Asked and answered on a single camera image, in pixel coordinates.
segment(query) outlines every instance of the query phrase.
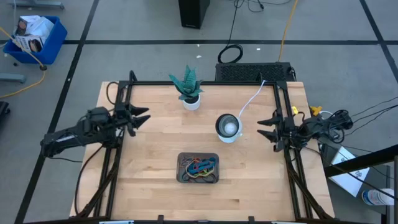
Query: yellow clamp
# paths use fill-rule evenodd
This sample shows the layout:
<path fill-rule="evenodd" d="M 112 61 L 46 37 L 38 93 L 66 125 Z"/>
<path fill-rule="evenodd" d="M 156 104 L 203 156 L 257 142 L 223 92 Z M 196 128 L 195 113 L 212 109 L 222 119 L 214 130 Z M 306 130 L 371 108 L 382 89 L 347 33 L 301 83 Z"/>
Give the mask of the yellow clamp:
<path fill-rule="evenodd" d="M 311 108 L 312 114 L 313 114 L 314 116 L 317 116 L 317 115 L 319 114 L 319 112 L 321 112 L 321 110 L 322 110 L 322 106 L 318 106 L 318 107 L 316 107 L 316 106 L 310 106 L 310 108 Z"/>
<path fill-rule="evenodd" d="M 297 107 L 292 106 L 292 109 L 293 109 L 293 114 L 298 114 L 299 113 L 299 110 L 297 109 Z"/>

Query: black container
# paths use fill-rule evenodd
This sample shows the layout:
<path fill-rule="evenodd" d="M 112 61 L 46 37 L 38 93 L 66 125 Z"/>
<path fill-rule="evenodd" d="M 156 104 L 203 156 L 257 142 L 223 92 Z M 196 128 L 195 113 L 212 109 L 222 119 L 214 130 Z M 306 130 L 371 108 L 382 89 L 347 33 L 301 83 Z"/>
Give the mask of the black container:
<path fill-rule="evenodd" d="M 210 0 L 178 0 L 181 26 L 200 29 Z"/>
<path fill-rule="evenodd" d="M 200 158 L 200 159 L 216 159 L 215 170 L 208 177 L 197 177 L 192 178 L 185 172 L 185 167 L 188 165 L 189 159 Z M 215 153 L 200 153 L 200 152 L 181 152 L 177 158 L 177 175 L 176 179 L 180 183 L 198 183 L 198 184 L 215 184 L 219 179 L 220 171 L 220 159 Z"/>

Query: black box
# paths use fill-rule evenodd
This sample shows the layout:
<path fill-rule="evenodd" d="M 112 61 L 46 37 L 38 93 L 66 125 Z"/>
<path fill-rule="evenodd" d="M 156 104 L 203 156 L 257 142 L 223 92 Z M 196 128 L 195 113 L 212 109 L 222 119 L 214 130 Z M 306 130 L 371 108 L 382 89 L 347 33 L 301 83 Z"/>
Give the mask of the black box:
<path fill-rule="evenodd" d="M 295 82 L 295 73 L 288 62 L 274 63 L 218 63 L 216 81 Z"/>
<path fill-rule="evenodd" d="M 200 29 L 210 0 L 178 0 L 181 26 Z"/>

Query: white pot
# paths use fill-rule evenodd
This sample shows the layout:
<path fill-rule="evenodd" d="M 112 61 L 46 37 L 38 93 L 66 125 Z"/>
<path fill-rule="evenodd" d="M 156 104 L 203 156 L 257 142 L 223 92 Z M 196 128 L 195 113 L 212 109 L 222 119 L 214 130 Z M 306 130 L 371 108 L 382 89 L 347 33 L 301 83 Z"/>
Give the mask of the white pot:
<path fill-rule="evenodd" d="M 185 100 L 183 100 L 182 104 L 184 105 L 185 109 L 187 109 L 187 110 L 196 110 L 196 109 L 198 109 L 199 106 L 200 106 L 200 94 L 199 94 L 198 101 L 196 101 L 194 103 L 187 103 L 187 102 L 185 102 Z"/>

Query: white bottle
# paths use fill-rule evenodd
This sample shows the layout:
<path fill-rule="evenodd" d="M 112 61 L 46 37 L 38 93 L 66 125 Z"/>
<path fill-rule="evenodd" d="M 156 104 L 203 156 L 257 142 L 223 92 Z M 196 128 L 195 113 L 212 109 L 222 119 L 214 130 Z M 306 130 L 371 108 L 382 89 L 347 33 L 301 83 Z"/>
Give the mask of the white bottle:
<path fill-rule="evenodd" d="M 392 189 L 380 189 L 387 194 L 394 196 Z M 378 190 L 365 190 L 362 192 L 362 199 L 368 205 L 394 205 L 394 199 L 381 193 Z"/>

